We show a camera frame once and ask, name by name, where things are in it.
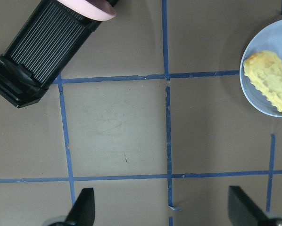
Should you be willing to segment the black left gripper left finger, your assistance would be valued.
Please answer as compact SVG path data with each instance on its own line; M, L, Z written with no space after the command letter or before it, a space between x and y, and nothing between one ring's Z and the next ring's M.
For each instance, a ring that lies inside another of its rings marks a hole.
M65 219L66 226L92 226L95 221L95 198L93 188L81 190L74 206Z

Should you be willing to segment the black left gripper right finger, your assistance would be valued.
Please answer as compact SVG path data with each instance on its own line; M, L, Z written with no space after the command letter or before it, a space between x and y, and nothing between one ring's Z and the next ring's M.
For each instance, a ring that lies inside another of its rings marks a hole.
M269 218L239 187L228 188L228 218L233 226L268 226Z

